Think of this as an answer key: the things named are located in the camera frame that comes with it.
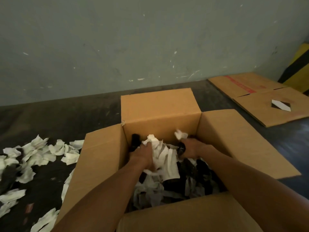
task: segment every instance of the dark floor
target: dark floor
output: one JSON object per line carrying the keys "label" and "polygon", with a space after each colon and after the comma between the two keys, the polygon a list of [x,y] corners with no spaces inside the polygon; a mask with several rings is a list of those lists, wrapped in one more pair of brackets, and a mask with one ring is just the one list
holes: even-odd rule
{"label": "dark floor", "polygon": [[[0,149],[26,144],[38,134],[66,143],[82,140],[88,132],[121,122],[121,95],[188,87],[202,111],[236,109],[302,173],[280,181],[309,199],[309,118],[265,128],[208,81],[0,107]],[[26,195],[0,218],[2,232],[30,231],[32,224],[50,209],[60,209],[64,181],[75,168],[75,164],[66,166],[60,159],[58,156],[54,163],[34,166],[37,174],[33,181],[19,186],[27,189]],[[29,203],[34,203],[34,207],[26,216]]]}

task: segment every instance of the open cardboard box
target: open cardboard box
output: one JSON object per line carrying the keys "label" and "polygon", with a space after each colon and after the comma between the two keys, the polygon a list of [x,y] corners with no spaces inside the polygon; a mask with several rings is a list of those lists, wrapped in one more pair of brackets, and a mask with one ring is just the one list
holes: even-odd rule
{"label": "open cardboard box", "polygon": [[[255,73],[208,80],[266,127],[309,116],[309,97]],[[273,108],[272,100],[288,103],[291,111]]]}
{"label": "open cardboard box", "polygon": [[[230,110],[201,112],[191,89],[121,97],[122,125],[88,133],[57,222],[126,163],[131,135],[175,144],[180,129],[276,179],[300,175],[246,120]],[[261,231],[228,193],[126,213],[117,231]]]}

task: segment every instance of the black stripe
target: black stripe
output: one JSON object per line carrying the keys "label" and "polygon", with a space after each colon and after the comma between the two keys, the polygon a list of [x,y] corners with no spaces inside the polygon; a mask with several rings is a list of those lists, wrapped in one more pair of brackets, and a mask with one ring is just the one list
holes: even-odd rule
{"label": "black stripe", "polygon": [[309,50],[303,53],[295,62],[293,62],[290,66],[285,69],[282,76],[278,80],[279,83],[284,83],[287,81],[291,76],[293,76],[296,72],[301,70],[304,66],[309,63]]}
{"label": "black stripe", "polygon": [[303,94],[309,96],[309,89],[306,90]]}

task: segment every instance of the yellow and black striped pillar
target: yellow and black striped pillar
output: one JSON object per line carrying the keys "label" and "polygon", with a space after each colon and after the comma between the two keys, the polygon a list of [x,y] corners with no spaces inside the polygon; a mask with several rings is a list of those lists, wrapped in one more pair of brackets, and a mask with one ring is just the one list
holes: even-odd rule
{"label": "yellow and black striped pillar", "polygon": [[309,44],[303,43],[278,82],[309,95]]}

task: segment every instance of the forearm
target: forearm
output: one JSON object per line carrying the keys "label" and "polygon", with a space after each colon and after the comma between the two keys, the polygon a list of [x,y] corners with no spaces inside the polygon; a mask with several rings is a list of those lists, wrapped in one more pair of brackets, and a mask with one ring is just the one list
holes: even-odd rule
{"label": "forearm", "polygon": [[309,230],[308,200],[272,177],[213,147],[202,148],[199,155],[264,231]]}
{"label": "forearm", "polygon": [[53,232],[114,232],[144,168],[142,162],[130,160],[81,199]]}

